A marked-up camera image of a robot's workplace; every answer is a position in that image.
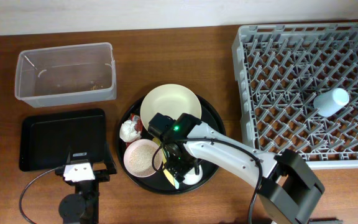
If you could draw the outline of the white cup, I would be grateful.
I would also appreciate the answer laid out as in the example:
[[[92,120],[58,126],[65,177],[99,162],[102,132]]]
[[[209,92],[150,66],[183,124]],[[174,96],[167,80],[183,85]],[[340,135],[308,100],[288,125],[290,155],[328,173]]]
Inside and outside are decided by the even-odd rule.
[[[184,180],[183,183],[186,185],[195,185],[197,184],[203,177],[203,170],[201,165],[199,165],[198,167],[199,169],[199,174],[196,174],[195,169],[192,168],[185,176],[184,176]]]

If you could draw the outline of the large cream bowl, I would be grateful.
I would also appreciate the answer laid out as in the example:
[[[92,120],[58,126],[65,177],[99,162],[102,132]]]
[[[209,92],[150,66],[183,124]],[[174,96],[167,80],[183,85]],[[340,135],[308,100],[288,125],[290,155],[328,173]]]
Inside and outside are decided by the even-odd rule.
[[[187,87],[177,84],[160,85],[151,90],[140,106],[140,118],[145,129],[157,114],[178,119],[182,113],[201,119],[202,109],[198,97]]]

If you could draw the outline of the light blue cup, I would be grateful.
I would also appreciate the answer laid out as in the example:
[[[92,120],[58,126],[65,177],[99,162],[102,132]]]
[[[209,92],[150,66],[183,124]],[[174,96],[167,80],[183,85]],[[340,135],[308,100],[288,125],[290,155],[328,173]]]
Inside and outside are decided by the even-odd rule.
[[[318,95],[314,101],[314,109],[322,117],[330,117],[345,107],[350,101],[348,92],[343,88],[334,88]]]

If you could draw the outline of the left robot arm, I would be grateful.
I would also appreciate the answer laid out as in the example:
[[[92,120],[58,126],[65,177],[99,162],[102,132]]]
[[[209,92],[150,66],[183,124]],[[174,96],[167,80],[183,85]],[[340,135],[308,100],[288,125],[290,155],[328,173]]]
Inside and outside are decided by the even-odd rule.
[[[88,156],[88,152],[69,153],[64,166],[55,171],[66,184],[75,188],[75,192],[65,196],[59,204],[63,223],[99,222],[99,185],[109,182],[117,170],[108,143],[104,144],[102,153],[105,169],[93,170]]]

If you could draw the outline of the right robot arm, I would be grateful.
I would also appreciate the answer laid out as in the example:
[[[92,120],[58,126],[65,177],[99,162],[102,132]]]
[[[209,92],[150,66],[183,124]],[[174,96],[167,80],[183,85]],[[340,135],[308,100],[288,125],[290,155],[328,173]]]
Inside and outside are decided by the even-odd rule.
[[[177,182],[199,163],[208,161],[238,176],[254,188],[275,223],[308,223],[325,188],[295,151],[264,152],[233,140],[199,118],[183,113],[178,119],[157,113],[147,127],[167,152],[167,170]]]

